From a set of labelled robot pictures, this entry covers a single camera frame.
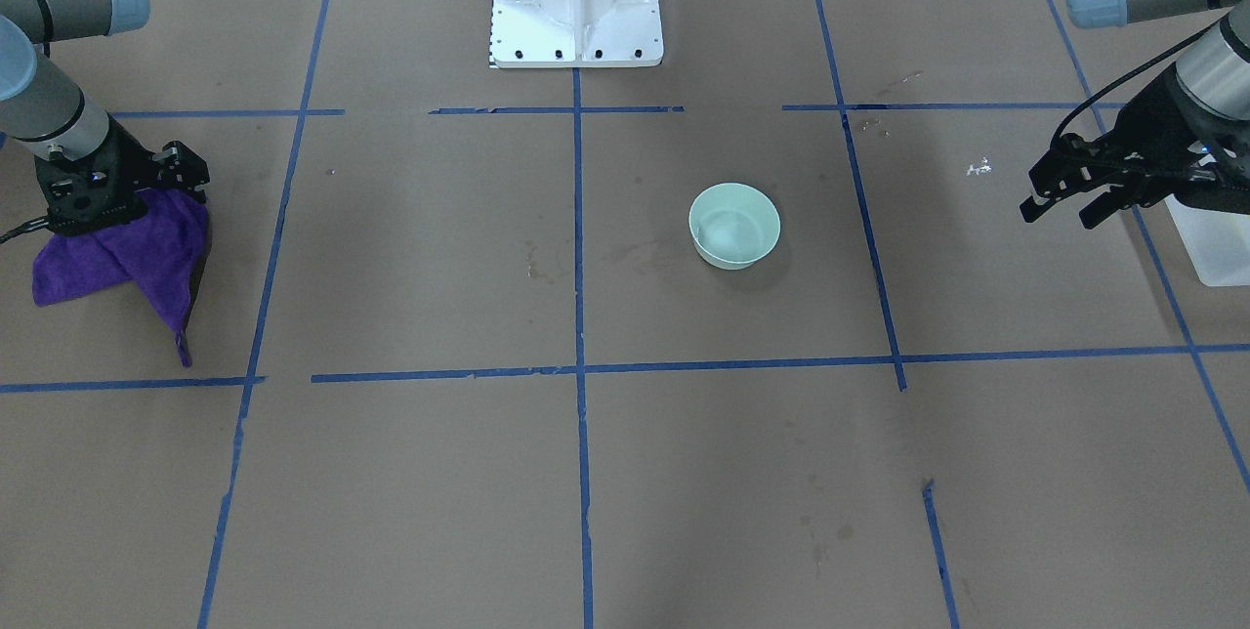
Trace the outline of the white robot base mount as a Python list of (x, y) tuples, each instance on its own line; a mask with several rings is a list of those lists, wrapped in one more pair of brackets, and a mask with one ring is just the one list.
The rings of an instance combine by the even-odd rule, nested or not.
[(491, 68), (652, 68), (664, 56), (660, 0), (492, 0)]

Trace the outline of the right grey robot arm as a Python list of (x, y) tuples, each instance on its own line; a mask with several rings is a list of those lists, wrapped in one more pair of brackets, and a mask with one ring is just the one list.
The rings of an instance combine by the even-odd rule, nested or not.
[(34, 158), (46, 213), (18, 228), (85, 234), (144, 218), (145, 193), (205, 203), (206, 163), (182, 143), (144, 148), (50, 58), (52, 43), (138, 31), (150, 0), (1, 0), (2, 135)]

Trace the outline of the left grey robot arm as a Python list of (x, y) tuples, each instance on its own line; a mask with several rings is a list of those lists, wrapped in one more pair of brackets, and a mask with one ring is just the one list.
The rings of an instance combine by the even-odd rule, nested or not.
[(1184, 206), (1248, 213), (1248, 0), (1066, 0), (1078, 28), (1110, 28), (1191, 13), (1222, 15), (1152, 58), (1162, 73), (1091, 141), (1064, 129), (1030, 169), (1028, 223), (1080, 193), (1095, 198), (1079, 216), (1092, 229), (1112, 214), (1175, 198)]

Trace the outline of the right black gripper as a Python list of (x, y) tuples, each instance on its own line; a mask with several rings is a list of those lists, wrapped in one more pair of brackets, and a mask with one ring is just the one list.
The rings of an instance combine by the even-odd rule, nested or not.
[(44, 158), (36, 158), (36, 179), (46, 201), (36, 228), (78, 236), (144, 218), (150, 203), (142, 193), (149, 189), (205, 203), (210, 173), (188, 145), (172, 141), (152, 153), (121, 123), (111, 121), (102, 144), (80, 160), (68, 158), (62, 146), (49, 146)]

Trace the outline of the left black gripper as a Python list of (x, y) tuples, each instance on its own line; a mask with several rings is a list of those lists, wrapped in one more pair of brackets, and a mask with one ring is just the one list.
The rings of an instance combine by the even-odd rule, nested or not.
[(1174, 65), (1121, 108), (1112, 129), (1086, 140), (1058, 129), (1030, 170), (1020, 215), (1036, 223), (1058, 203), (1098, 193), (1079, 211), (1092, 230), (1116, 213), (1175, 198), (1191, 209), (1249, 213), (1248, 121), (1208, 111), (1182, 89)]

